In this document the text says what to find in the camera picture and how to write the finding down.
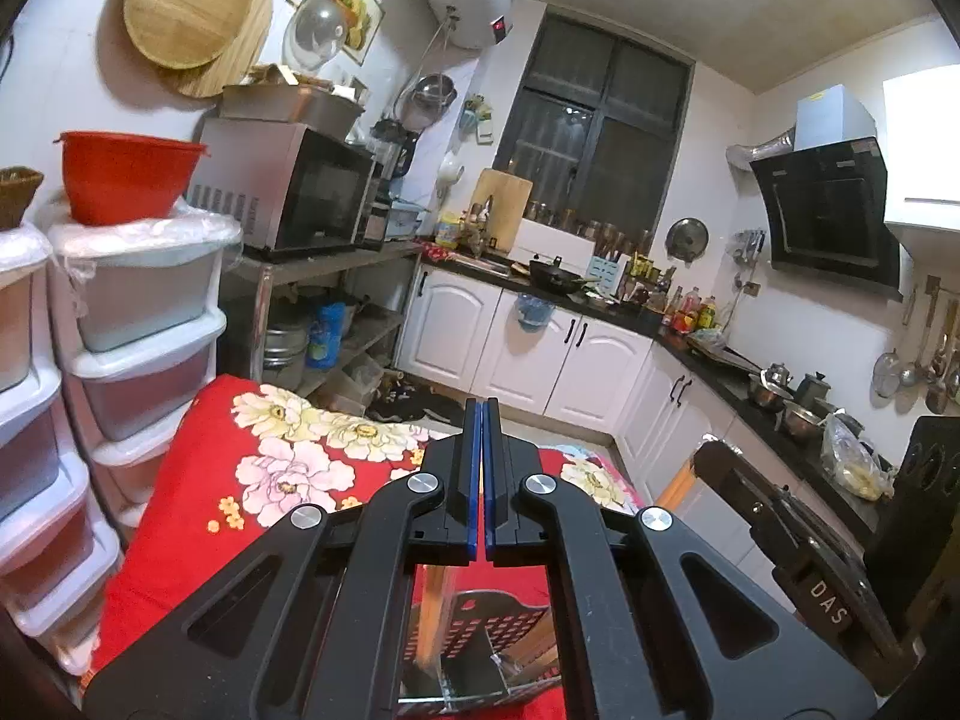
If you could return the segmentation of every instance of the white wall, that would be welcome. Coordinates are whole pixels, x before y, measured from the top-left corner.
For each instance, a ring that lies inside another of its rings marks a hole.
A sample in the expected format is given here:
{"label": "white wall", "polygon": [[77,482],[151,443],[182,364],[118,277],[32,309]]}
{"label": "white wall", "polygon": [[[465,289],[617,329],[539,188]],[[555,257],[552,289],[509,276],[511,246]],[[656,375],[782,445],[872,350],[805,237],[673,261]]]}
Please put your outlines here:
{"label": "white wall", "polygon": [[[373,124],[415,68],[437,27],[426,0],[379,0],[386,16],[363,66],[335,57],[322,75],[357,76],[371,89],[362,122]],[[0,165],[28,165],[46,180],[37,200],[61,189],[66,129],[104,129],[190,140],[213,101],[167,91],[128,39],[121,0],[30,0],[14,28],[16,51],[0,83]],[[274,0],[261,61],[280,59],[283,30],[293,15]]]}
{"label": "white wall", "polygon": [[486,49],[480,55],[479,66],[466,95],[483,95],[493,107],[493,143],[479,146],[473,135],[461,141],[459,133],[453,132],[450,146],[463,162],[464,174],[450,188],[442,210],[459,214],[466,209],[480,172],[484,167],[493,165],[493,157],[496,157],[496,150],[500,147],[503,128],[510,116],[545,11],[545,2],[514,0],[511,11],[514,28],[502,43]]}
{"label": "white wall", "polygon": [[[697,63],[680,149],[650,256],[661,268],[664,263],[677,266],[674,287],[681,285],[685,292],[700,287],[704,298],[720,268],[737,206],[734,174],[724,151],[730,143],[750,137],[756,99],[754,93]],[[709,231],[707,251],[689,265],[667,257],[665,248],[670,225],[684,217],[699,218]]]}
{"label": "white wall", "polygon": [[[788,129],[796,121],[797,100],[841,83],[877,120],[883,151],[883,81],[957,62],[960,49],[942,20],[910,25],[760,95],[747,143],[769,140]],[[769,229],[760,189],[752,174],[743,173],[738,182],[740,199],[731,232],[748,227]],[[914,275],[922,279],[921,274],[912,272],[911,263],[905,258],[901,268],[901,291],[905,295],[909,294]],[[718,297],[730,295],[730,280],[728,259],[714,288]],[[870,379],[877,356],[899,341],[904,309],[901,304],[814,278],[773,271],[769,252],[765,252],[755,281],[762,285],[760,295],[741,298],[734,316],[731,347],[760,365],[785,362],[797,376],[797,382],[805,372],[819,370],[826,374],[832,385],[830,402],[847,407],[866,425],[867,433],[887,459],[899,464],[914,421],[929,413],[923,406],[925,390],[917,388],[912,394],[884,402],[872,395]],[[913,359],[917,352],[925,310],[925,298],[918,299],[907,343],[899,342],[907,359]],[[934,327],[939,327],[939,316]]]}

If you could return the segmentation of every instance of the woven basket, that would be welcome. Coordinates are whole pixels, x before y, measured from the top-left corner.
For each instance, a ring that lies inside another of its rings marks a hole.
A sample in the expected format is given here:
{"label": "woven basket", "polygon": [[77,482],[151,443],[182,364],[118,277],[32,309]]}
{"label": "woven basket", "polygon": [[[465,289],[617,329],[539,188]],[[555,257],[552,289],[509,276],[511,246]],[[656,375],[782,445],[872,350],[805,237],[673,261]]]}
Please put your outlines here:
{"label": "woven basket", "polygon": [[43,173],[30,167],[5,167],[0,170],[0,230],[20,226],[23,212],[34,199]]}

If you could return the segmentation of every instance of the black frying pan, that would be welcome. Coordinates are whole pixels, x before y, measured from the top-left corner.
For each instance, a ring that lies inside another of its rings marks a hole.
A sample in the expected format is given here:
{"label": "black frying pan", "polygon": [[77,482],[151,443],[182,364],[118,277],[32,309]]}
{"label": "black frying pan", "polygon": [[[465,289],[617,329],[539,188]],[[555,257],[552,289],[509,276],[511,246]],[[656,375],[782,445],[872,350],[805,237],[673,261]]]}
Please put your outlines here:
{"label": "black frying pan", "polygon": [[565,271],[560,267],[560,257],[553,261],[553,265],[541,262],[539,260],[530,261],[530,281],[535,287],[541,290],[547,290],[554,295],[570,295],[582,288],[589,281],[596,279],[584,279],[572,271]]}

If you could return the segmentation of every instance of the white flower print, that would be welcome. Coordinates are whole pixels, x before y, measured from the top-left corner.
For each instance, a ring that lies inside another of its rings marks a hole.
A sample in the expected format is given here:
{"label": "white flower print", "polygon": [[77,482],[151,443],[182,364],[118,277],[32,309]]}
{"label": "white flower print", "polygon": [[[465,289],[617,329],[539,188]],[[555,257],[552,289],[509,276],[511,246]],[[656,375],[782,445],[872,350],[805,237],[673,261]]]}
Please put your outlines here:
{"label": "white flower print", "polygon": [[623,512],[623,514],[636,514],[639,511],[637,505],[627,495],[627,490],[621,481],[614,479],[606,469],[573,455],[564,457],[566,463],[560,470],[560,479],[568,481],[571,485],[577,485],[607,509]]}
{"label": "white flower print", "polygon": [[269,528],[301,503],[313,503],[333,512],[336,502],[328,490],[353,487],[353,468],[330,461],[323,447],[313,442],[293,446],[276,437],[262,440],[259,455],[242,458],[236,478],[247,488],[243,508],[256,514],[256,521]]}
{"label": "white flower print", "polygon": [[320,412],[320,420],[310,425],[315,436],[323,436],[331,449],[342,449],[351,460],[399,463],[405,451],[418,447],[410,425],[369,422],[346,413]]}
{"label": "white flower print", "polygon": [[320,412],[306,400],[286,389],[261,384],[260,392],[244,392],[233,399],[233,421],[238,427],[251,428],[258,439],[277,437],[288,442],[301,442],[312,437],[310,425],[320,419]]}

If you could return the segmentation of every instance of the pink peony print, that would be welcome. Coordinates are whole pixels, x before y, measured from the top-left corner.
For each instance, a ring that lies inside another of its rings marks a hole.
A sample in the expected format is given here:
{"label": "pink peony print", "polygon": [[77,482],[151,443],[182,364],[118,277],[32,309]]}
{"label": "pink peony print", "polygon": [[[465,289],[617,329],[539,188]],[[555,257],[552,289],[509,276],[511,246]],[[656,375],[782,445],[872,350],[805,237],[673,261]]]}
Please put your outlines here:
{"label": "pink peony print", "polygon": [[312,503],[333,512],[337,508],[328,490],[353,487],[353,468],[342,461],[330,461],[323,447],[313,442],[293,446],[276,437],[260,442],[259,455],[242,458],[236,478],[247,488],[243,508],[269,528],[290,509]]}

